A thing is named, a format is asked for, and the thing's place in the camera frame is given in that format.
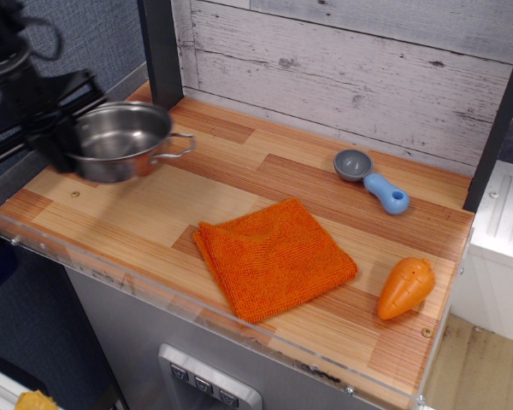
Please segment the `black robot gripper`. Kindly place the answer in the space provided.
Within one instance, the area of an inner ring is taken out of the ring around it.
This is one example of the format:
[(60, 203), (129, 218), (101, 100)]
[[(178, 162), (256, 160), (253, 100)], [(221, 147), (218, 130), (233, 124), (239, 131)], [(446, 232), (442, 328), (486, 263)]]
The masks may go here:
[(28, 55), (12, 55), (0, 61), (0, 93), (0, 163), (33, 150), (59, 173), (73, 173), (76, 120), (106, 101), (95, 76), (85, 69), (43, 77)]

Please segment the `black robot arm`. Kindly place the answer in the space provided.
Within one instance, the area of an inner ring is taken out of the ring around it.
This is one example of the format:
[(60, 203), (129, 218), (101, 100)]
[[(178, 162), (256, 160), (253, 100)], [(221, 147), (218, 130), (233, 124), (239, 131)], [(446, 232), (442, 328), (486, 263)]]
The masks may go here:
[(55, 61), (62, 54), (62, 36), (48, 56), (32, 49), (21, 36), (30, 25), (49, 21), (26, 17), (19, 1), (0, 1), (0, 163), (23, 150), (35, 150), (59, 173), (72, 173), (81, 147), (79, 117), (104, 103), (94, 75), (79, 70), (43, 77), (33, 58)]

